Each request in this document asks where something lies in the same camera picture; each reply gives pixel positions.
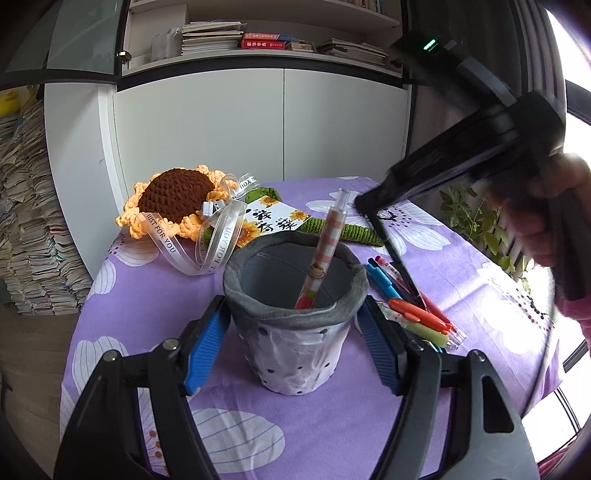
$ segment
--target checkered pen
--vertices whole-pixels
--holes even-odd
[[[322,282],[328,272],[330,262],[339,243],[340,234],[345,227],[347,211],[345,207],[349,201],[349,190],[339,190],[335,204],[330,207],[326,216],[326,223],[320,233],[318,246],[314,252],[312,263],[301,288],[300,296],[295,303],[296,310],[310,309],[320,291]]]

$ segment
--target pen cap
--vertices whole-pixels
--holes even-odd
[[[351,192],[349,190],[340,189],[338,195],[336,196],[335,200],[335,210],[344,210],[347,206],[347,202],[349,201],[349,194]]]

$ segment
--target screw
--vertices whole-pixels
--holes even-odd
[[[486,357],[484,356],[484,353],[482,353],[480,350],[474,350],[474,355],[476,355],[476,358],[481,361],[481,362],[485,362],[486,361]]]
[[[422,342],[419,342],[417,340],[411,340],[410,341],[410,346],[411,348],[418,350],[419,352],[422,352],[423,350],[425,350],[425,347],[423,346]]]
[[[109,350],[103,353],[103,360],[105,362],[112,362],[117,359],[119,352],[117,350]]]
[[[162,346],[165,350],[176,350],[178,348],[178,340],[176,338],[167,338],[162,342]]]

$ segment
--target red book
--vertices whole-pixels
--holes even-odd
[[[242,48],[266,48],[267,50],[285,50],[284,41],[271,40],[242,40]]]
[[[244,40],[278,40],[279,33],[245,33]]]

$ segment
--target green pen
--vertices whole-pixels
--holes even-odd
[[[435,330],[425,327],[420,323],[411,322],[406,317],[404,317],[404,315],[391,310],[383,303],[378,303],[378,305],[379,309],[382,310],[382,313],[388,320],[399,323],[402,328],[405,328],[409,332],[412,332],[415,335],[428,340],[433,345],[437,345],[441,348],[445,348],[447,346],[447,342],[449,341],[447,335],[436,332]]]

